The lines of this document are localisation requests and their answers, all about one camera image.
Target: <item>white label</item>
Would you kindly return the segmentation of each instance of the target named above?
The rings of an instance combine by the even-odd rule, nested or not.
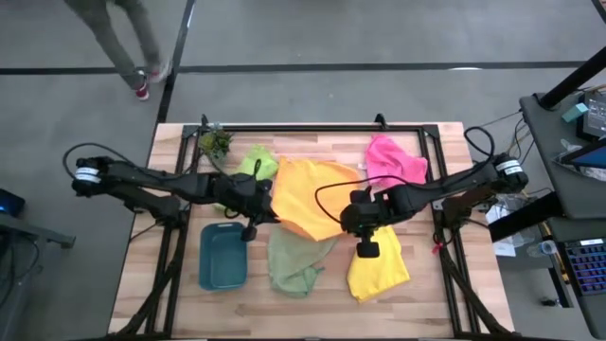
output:
[[[603,243],[603,240],[588,240],[588,241],[580,241],[580,244],[583,246],[587,246],[587,245],[595,245],[597,243]]]
[[[496,169],[498,171],[502,171],[505,168],[509,168],[509,167],[514,167],[514,166],[520,166],[520,163],[518,162],[518,160],[510,160],[510,161],[506,161],[502,164],[499,164],[496,166]]]
[[[76,170],[76,174],[90,174],[90,175],[97,175],[98,174],[98,170],[97,169],[93,169],[90,167],[80,167]]]
[[[523,172],[522,167],[511,167],[505,170],[505,175],[513,174],[514,172]]]

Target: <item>lime green cloth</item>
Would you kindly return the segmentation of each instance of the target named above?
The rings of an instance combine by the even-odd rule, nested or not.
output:
[[[254,145],[248,154],[244,156],[240,165],[236,168],[236,173],[244,173],[252,175],[255,172],[255,164],[257,160],[261,160],[261,167],[257,171],[255,176],[257,180],[265,180],[273,177],[277,172],[277,162],[272,154],[260,145]],[[215,208],[223,211],[225,206],[221,204],[214,204]]]

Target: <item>small plant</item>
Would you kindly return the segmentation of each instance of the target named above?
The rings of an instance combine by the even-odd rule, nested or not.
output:
[[[200,136],[198,146],[213,160],[222,161],[229,153],[232,134],[227,133],[220,125],[211,125],[210,130]]]

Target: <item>gray floor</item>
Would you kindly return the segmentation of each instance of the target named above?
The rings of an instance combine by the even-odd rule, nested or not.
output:
[[[185,2],[145,0],[167,55]],[[139,61],[128,21],[112,13]],[[198,0],[182,64],[571,61],[597,52],[604,30],[589,0]],[[0,50],[0,68],[110,65],[60,0],[0,0]],[[225,122],[368,121],[381,112],[392,121],[470,126],[515,112],[517,98],[571,71],[181,74],[168,121],[198,121],[201,113]],[[73,250],[48,248],[20,340],[106,331],[133,217],[112,198],[75,198],[61,157],[73,144],[97,141],[145,163],[161,93],[153,87],[151,100],[139,103],[116,75],[0,77],[0,188],[27,198],[31,222],[78,235]],[[501,149],[516,121],[490,127]],[[549,186],[536,150],[525,168],[529,190]],[[546,271],[503,278],[518,332],[593,339],[578,309],[537,304],[554,295]]]

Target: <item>metal pole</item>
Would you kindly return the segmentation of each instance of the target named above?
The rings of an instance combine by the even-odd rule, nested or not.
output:
[[[599,50],[589,61],[571,73],[570,76],[566,77],[560,84],[541,97],[539,105],[545,110],[550,110],[597,75],[604,67],[606,67],[606,46]]]

